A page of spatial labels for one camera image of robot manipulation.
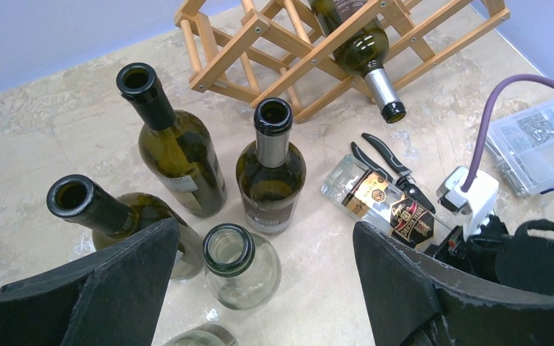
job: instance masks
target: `glass jar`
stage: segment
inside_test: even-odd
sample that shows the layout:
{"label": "glass jar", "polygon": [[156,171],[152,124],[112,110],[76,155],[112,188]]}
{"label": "glass jar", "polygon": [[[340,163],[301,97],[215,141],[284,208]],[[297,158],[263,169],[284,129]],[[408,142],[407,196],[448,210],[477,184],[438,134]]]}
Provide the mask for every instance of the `glass jar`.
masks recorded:
{"label": "glass jar", "polygon": [[228,330],[217,324],[206,323],[183,332],[163,346],[237,346],[237,340]]}
{"label": "glass jar", "polygon": [[203,241],[205,277],[224,306],[247,310],[271,299],[281,282],[277,251],[263,237],[233,223],[215,226]]}

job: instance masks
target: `table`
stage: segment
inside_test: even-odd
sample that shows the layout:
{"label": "table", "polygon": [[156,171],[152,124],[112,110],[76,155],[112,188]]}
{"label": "table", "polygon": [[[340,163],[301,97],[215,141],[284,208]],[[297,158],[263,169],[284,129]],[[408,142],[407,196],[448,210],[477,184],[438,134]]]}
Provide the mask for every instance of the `table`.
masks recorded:
{"label": "table", "polygon": [[[413,18],[444,2],[423,1]],[[241,16],[237,7],[211,20],[234,32],[232,23]],[[283,14],[277,20],[287,25]],[[426,38],[432,46],[443,47],[458,38],[455,35],[462,31],[457,26],[479,22],[481,18],[466,8],[449,21],[453,30],[439,28]],[[264,49],[274,48],[267,44]],[[419,63],[414,59],[405,54],[388,63],[387,70],[397,79],[408,64]],[[173,107],[196,114],[207,125],[229,191],[217,216],[199,219],[186,213],[141,161],[137,149],[141,119],[115,87],[119,69],[134,61],[155,67]],[[234,70],[229,76],[244,83],[242,68]],[[221,95],[190,91],[190,73],[183,35],[174,29],[0,94],[0,286],[79,256],[74,250],[84,247],[89,232],[57,219],[45,206],[48,188],[67,174],[85,174],[113,195],[132,191],[157,195],[201,236],[218,223],[245,225],[234,165],[255,137],[252,110]],[[480,114],[492,88],[517,73],[536,71],[491,32],[400,91],[409,109],[403,121],[387,125],[376,106],[349,91],[308,123],[296,124],[291,140],[306,159],[307,183],[293,224],[271,239],[283,266],[277,294],[254,311],[230,311],[211,297],[202,275],[170,283],[153,345],[208,320],[230,329],[242,345],[373,345],[353,257],[354,221],[321,195],[324,178],[348,153],[350,141],[372,152],[360,137],[369,132],[383,138],[413,170],[420,188],[434,195],[457,165],[469,164]],[[269,70],[258,76],[261,84],[278,78]],[[314,72],[296,87],[305,102],[335,82]],[[551,97],[554,92],[542,86],[515,84],[498,100],[494,115],[508,115]],[[498,177],[487,156],[481,169]],[[438,209],[440,217],[456,222]],[[496,212],[512,231],[530,218],[554,220],[554,194],[521,200],[502,184]]]}

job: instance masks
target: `wine rack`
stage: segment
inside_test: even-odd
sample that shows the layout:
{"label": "wine rack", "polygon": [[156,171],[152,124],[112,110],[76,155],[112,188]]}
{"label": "wine rack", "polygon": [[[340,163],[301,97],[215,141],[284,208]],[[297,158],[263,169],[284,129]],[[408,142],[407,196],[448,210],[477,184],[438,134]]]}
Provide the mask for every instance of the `wine rack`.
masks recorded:
{"label": "wine rack", "polygon": [[[360,10],[317,45],[314,43],[322,36],[322,30],[311,9],[300,0],[270,0],[262,9],[256,9],[253,0],[241,0],[245,16],[241,20],[242,28],[234,36],[211,26],[209,18],[200,12],[205,0],[186,0],[175,15],[175,25],[181,28],[184,34],[193,69],[190,76],[192,90],[217,92],[248,102],[251,107],[255,107],[266,97],[275,97],[287,92],[294,111],[294,119],[300,123],[310,119],[350,88],[372,99],[364,80],[346,74],[330,54],[374,17],[381,14],[383,27],[386,29],[393,27],[400,36],[390,45],[388,61],[407,48],[412,48],[422,61],[419,66],[394,82],[394,88],[398,90],[491,31],[510,16],[504,0],[482,0],[490,15],[488,20],[442,51],[434,52],[423,36],[463,9],[472,0],[451,0],[430,17],[416,24],[410,17],[410,10],[421,1],[368,0]],[[283,9],[291,20],[294,32],[273,20]],[[305,30],[303,23],[310,28],[310,31]],[[199,36],[207,60],[204,67],[201,65],[194,35]],[[287,53],[276,58],[252,47],[260,37],[283,48]],[[225,74],[226,70],[237,61],[240,61],[243,66],[247,86],[230,81]],[[274,70],[279,74],[276,81],[267,89],[261,90],[250,61]],[[336,78],[338,84],[310,105],[301,105],[294,84],[314,68]]]}

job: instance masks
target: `blue wall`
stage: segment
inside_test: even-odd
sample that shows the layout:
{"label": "blue wall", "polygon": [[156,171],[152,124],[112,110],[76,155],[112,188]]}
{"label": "blue wall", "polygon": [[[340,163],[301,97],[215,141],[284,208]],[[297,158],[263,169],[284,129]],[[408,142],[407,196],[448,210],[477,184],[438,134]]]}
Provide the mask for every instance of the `blue wall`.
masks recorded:
{"label": "blue wall", "polygon": [[[0,92],[173,30],[182,0],[0,0]],[[237,0],[208,0],[206,14]]]}
{"label": "blue wall", "polygon": [[[554,79],[554,0],[505,2],[511,18],[498,31],[542,74]],[[487,10],[479,0],[472,7],[487,17]]]}

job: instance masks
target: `pliers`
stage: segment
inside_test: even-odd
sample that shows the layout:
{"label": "pliers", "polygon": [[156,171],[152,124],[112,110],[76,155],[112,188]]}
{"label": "pliers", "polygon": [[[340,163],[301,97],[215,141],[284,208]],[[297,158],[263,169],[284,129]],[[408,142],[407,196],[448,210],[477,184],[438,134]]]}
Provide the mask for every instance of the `pliers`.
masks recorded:
{"label": "pliers", "polygon": [[360,147],[355,143],[351,142],[351,151],[353,156],[365,163],[368,167],[374,170],[380,177],[396,185],[401,189],[407,196],[417,201],[425,209],[431,211],[432,213],[436,212],[434,205],[430,200],[419,190],[415,184],[415,180],[411,177],[412,171],[407,168],[398,158],[394,155],[394,152],[390,150],[390,147],[387,146],[382,140],[377,137],[370,135],[368,133],[362,133],[362,138],[366,139],[373,148],[375,148],[381,157],[387,162],[387,165],[390,166],[397,174],[398,180],[394,182],[394,178],[387,173],[383,167],[372,161]]}

